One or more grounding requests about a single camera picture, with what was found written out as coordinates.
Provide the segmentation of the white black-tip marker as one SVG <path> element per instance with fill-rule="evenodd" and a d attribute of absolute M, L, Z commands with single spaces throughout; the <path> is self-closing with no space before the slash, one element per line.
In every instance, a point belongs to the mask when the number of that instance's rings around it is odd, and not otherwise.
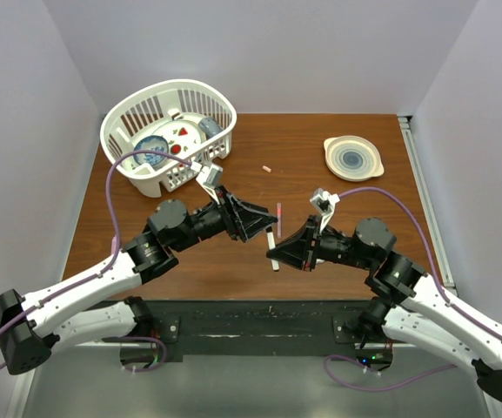
<path fill-rule="evenodd" d="M 268 249 L 272 250 L 276 247 L 274 233 L 266 233 L 267 241 L 268 241 Z M 270 259 L 271 267 L 274 272 L 279 271 L 279 264 L 276 260 Z"/>

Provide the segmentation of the pink highlighter pen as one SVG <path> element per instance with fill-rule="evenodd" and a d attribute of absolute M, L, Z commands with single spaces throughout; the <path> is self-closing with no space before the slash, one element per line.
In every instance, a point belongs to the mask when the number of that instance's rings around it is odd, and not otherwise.
<path fill-rule="evenodd" d="M 277 202 L 276 204 L 276 216 L 277 216 L 277 219 L 278 219 L 278 222 L 277 222 L 277 238 L 278 239 L 281 239 L 282 238 L 282 204 L 281 202 Z"/>

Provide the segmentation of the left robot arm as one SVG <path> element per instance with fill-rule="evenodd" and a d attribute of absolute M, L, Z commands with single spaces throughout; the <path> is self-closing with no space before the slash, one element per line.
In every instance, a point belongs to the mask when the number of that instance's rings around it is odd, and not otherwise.
<path fill-rule="evenodd" d="M 53 354 L 89 340 L 148 340 L 152 316 L 141 298 L 103 309 L 108 297 L 157 279 L 178 264 L 177 253 L 216 235 L 246 242 L 273 236 L 278 221 L 267 208 L 218 186 L 211 201 L 191 212 L 178 199 L 160 203 L 143 231 L 95 266 L 52 287 L 0 294 L 0 350 L 11 375 L 29 372 Z"/>

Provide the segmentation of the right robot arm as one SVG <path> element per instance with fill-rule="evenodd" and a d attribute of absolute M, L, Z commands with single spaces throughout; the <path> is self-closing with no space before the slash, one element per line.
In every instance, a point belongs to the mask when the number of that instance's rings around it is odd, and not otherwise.
<path fill-rule="evenodd" d="M 480 389 L 502 402 L 502 325 L 444 289 L 425 269 L 394 251 L 395 236 L 377 218 L 346 236 L 310 216 L 292 236 L 268 239 L 267 258 L 310 272 L 320 261 L 366 270 L 374 292 L 342 326 L 361 342 L 401 341 L 471 371 Z"/>

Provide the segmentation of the purple pen cap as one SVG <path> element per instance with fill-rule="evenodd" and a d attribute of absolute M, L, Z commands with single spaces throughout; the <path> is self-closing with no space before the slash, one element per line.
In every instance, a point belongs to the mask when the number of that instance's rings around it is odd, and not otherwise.
<path fill-rule="evenodd" d="M 119 248 L 119 238 L 117 235 L 114 235 L 110 243 L 110 254 L 113 255 L 118 248 Z"/>

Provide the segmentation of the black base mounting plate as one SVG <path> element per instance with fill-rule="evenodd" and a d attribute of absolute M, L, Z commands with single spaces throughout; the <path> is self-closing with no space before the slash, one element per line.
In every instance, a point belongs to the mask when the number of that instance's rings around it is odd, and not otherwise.
<path fill-rule="evenodd" d="M 339 354 L 365 365 L 392 363 L 396 342 L 358 322 L 368 300 L 142 300 L 129 297 L 136 336 L 155 337 L 167 361 L 189 355 L 315 356 Z"/>

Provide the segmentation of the grey blue cup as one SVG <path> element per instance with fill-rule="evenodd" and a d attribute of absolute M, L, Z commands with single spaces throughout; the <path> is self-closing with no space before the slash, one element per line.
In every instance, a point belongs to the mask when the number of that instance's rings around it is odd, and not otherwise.
<path fill-rule="evenodd" d="M 211 139 L 223 131 L 223 128 L 212 117 L 202 118 L 197 125 L 207 139 Z"/>

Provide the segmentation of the white strawberry plate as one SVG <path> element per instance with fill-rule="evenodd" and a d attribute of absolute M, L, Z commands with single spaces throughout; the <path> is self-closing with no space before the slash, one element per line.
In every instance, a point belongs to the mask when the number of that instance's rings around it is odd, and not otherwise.
<path fill-rule="evenodd" d="M 196 123 L 179 119 L 163 123 L 151 135 L 164 137 L 169 144 L 169 154 L 179 156 L 201 145 L 206 137 Z"/>

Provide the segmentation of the white plastic dish basket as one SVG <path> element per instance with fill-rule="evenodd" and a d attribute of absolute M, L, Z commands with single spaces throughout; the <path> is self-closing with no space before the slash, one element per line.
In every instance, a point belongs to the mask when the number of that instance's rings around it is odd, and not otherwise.
<path fill-rule="evenodd" d="M 111 163 L 145 149 L 206 165 L 229 155 L 236 123 L 234 106 L 215 88 L 197 80 L 172 79 L 116 104 L 100 127 L 100 145 Z M 142 153 L 123 160 L 117 170 L 150 198 L 172 192 L 195 177 L 176 160 Z"/>

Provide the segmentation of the blue patterned bowl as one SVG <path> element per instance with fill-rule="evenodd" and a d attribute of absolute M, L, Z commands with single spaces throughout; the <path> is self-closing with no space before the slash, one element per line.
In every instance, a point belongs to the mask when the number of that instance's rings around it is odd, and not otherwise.
<path fill-rule="evenodd" d="M 138 165 L 148 164 L 152 168 L 159 167 L 165 160 L 161 153 L 169 152 L 167 140 L 159 135 L 150 135 L 137 142 L 135 151 L 153 151 L 153 153 L 138 153 L 134 159 Z"/>

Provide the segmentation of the aluminium frame rail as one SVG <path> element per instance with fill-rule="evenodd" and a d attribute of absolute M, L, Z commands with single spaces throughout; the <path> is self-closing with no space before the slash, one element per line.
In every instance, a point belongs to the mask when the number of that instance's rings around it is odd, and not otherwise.
<path fill-rule="evenodd" d="M 442 242 L 438 222 L 433 210 L 431 197 L 425 182 L 425 176 L 418 157 L 415 138 L 413 136 L 411 121 L 412 116 L 397 116 L 399 128 L 402 132 L 405 148 L 412 166 L 413 176 L 418 188 L 418 195 L 423 207 L 425 221 L 428 227 L 430 242 L 434 253 L 434 259 L 438 264 L 438 276 L 443 281 L 445 289 L 450 291 L 455 296 L 458 296 L 458 290 L 455 281 L 452 277 L 452 271 L 447 259 L 445 247 Z"/>

